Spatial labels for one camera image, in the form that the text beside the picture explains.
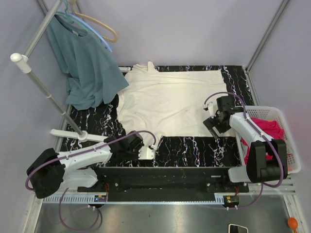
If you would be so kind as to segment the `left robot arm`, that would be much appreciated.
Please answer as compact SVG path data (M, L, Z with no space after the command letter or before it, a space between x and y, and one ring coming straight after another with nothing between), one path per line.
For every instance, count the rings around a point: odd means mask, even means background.
M106 163L114 156L136 156L143 147L143 137L136 131L128 135L104 137L92 146L72 151L44 150L26 171L26 189L34 191L39 199L46 198L60 189L68 188L69 175L96 163Z

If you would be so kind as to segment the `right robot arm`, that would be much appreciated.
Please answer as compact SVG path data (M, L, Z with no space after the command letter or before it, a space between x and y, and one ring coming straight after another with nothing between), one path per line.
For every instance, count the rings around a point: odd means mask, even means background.
M287 145L275 139L254 123L245 105L236 106L233 93L219 92L220 97L204 102L209 118L203 124L214 138L233 129L249 148L247 164L230 168L228 176L221 179L221 188L232 192L238 183L261 183L268 187L279 187L287 178Z

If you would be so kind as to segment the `white t shirt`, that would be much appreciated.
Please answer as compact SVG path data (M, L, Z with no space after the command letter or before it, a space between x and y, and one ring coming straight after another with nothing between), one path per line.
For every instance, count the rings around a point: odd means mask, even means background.
M227 88L220 70L159 72L152 62L134 65L125 75L129 86L119 93L117 116L125 131L147 130L143 141L159 143L161 137L210 137L203 125L210 114L204 101Z

